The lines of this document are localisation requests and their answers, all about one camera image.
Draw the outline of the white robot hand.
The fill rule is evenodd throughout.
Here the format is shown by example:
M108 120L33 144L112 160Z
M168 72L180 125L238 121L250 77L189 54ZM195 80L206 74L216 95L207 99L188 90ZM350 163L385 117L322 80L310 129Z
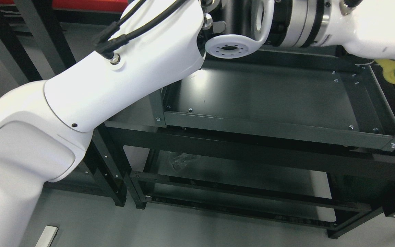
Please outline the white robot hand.
M395 59L395 0L363 0L349 14L331 1L328 45L342 45L353 55Z

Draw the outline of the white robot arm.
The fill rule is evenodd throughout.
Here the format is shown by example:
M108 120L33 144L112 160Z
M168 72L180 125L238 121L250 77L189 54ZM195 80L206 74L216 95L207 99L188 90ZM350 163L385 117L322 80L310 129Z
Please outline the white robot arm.
M198 0L136 1L105 44L50 80L0 98L0 247L17 247L45 182L85 157L93 131L141 98L202 67L197 43L209 13Z

